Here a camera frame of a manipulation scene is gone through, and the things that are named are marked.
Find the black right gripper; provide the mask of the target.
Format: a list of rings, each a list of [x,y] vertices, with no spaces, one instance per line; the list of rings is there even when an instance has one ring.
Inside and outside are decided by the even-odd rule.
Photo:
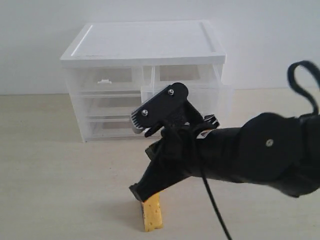
[[[219,127],[215,115],[206,115],[198,124],[185,123],[180,127],[168,126],[161,131],[161,139],[145,150],[150,164],[139,182],[129,190],[145,202],[153,195],[189,177],[205,178],[205,164],[196,149],[197,135]]]

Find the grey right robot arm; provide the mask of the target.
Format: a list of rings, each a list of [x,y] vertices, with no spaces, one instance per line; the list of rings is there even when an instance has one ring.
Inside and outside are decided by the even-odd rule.
[[[162,131],[150,164],[130,186],[138,201],[189,177],[274,188],[297,198],[320,187],[320,118],[262,113],[242,127],[188,125]]]

